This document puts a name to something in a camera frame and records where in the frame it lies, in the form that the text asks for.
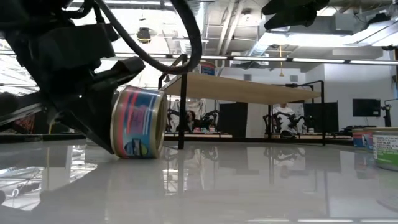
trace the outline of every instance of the computer screen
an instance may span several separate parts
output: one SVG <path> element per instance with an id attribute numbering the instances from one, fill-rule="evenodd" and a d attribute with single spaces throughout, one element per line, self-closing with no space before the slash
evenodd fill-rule
<path id="1" fill-rule="evenodd" d="M 380 99 L 353 99 L 354 117 L 380 117 Z"/>

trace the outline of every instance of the fluorescent light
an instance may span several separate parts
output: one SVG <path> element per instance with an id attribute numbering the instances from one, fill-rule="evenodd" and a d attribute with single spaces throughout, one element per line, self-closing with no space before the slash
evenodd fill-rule
<path id="1" fill-rule="evenodd" d="M 31 85 L 31 84 L 3 84 L 3 83 L 0 83 L 0 86 L 6 86 L 6 87 L 37 87 L 37 85 Z"/>
<path id="2" fill-rule="evenodd" d="M 149 56 L 151 56 L 153 58 L 166 58 L 166 55 L 162 55 L 162 54 L 149 54 Z"/>
<path id="3" fill-rule="evenodd" d="M 202 59 L 213 59 L 213 60 L 226 60 L 227 56 L 219 56 L 219 55 L 204 55 L 201 57 Z"/>
<path id="4" fill-rule="evenodd" d="M 271 58 L 271 57 L 233 57 L 233 60 L 243 61 L 260 61 L 260 62 L 285 62 L 286 58 Z"/>
<path id="5" fill-rule="evenodd" d="M 78 3 L 83 3 L 84 0 L 74 0 L 73 2 L 78 2 Z M 108 4 L 142 4 L 142 5 L 155 5 L 155 6 L 159 6 L 160 5 L 160 1 L 123 1 L 123 0 L 107 0 L 105 1 L 105 3 Z M 165 6 L 173 6 L 171 3 L 166 2 L 164 4 Z"/>
<path id="6" fill-rule="evenodd" d="M 363 219 L 365 223 L 398 223 L 398 219 Z"/>
<path id="7" fill-rule="evenodd" d="M 137 56 L 137 54 L 131 54 L 131 53 L 116 53 L 116 57 L 134 57 Z"/>
<path id="8" fill-rule="evenodd" d="M 286 218 L 259 218 L 248 220 L 247 222 L 289 222 L 290 220 Z"/>
<path id="9" fill-rule="evenodd" d="M 332 219 L 332 218 L 312 218 L 312 219 L 299 219 L 298 222 L 354 222 L 350 219 Z"/>
<path id="10" fill-rule="evenodd" d="M 377 61 L 377 60 L 352 60 L 350 64 L 358 65 L 398 65 L 395 61 Z"/>
<path id="11" fill-rule="evenodd" d="M 1 55 L 15 55 L 12 50 L 0 50 Z"/>
<path id="12" fill-rule="evenodd" d="M 312 58 L 293 58 L 293 62 L 315 62 L 315 63 L 343 63 L 344 60 L 335 59 L 312 59 Z"/>

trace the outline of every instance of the wooden board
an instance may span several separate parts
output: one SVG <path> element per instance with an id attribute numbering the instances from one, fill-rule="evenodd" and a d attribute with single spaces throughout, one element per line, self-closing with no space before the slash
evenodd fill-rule
<path id="1" fill-rule="evenodd" d="M 175 134 L 164 134 L 165 137 L 178 137 L 178 133 Z M 195 138 L 231 138 L 231 134 L 184 134 L 185 137 Z"/>
<path id="2" fill-rule="evenodd" d="M 181 75 L 161 89 L 168 95 L 180 96 Z M 319 97 L 319 92 L 255 83 L 232 78 L 188 73 L 187 97 L 244 103 L 276 104 Z"/>

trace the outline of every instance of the can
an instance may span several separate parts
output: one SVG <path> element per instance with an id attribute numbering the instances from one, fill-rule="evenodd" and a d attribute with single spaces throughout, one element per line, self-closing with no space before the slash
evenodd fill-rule
<path id="1" fill-rule="evenodd" d="M 158 158 L 166 129 L 167 99 L 162 91 L 126 86 L 111 118 L 111 145 L 121 158 Z"/>
<path id="2" fill-rule="evenodd" d="M 364 138 L 367 142 L 366 149 L 373 151 L 373 133 L 376 131 L 398 131 L 398 128 L 393 127 L 377 127 L 377 128 L 364 128 Z"/>
<path id="3" fill-rule="evenodd" d="M 202 60 L 194 69 L 194 72 L 198 72 L 204 75 L 215 75 L 216 65 L 211 62 L 206 62 Z"/>
<path id="4" fill-rule="evenodd" d="M 366 134 L 366 132 L 361 128 L 353 129 L 353 142 L 355 147 L 366 147 L 364 134 Z"/>
<path id="5" fill-rule="evenodd" d="M 398 171 L 397 131 L 376 131 L 373 133 L 373 158 L 378 167 Z"/>

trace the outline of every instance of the glossy table surface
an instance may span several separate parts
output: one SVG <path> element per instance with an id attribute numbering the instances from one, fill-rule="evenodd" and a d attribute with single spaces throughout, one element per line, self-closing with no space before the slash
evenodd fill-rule
<path id="1" fill-rule="evenodd" d="M 343 146 L 0 144 L 0 223 L 398 223 L 398 172 Z"/>

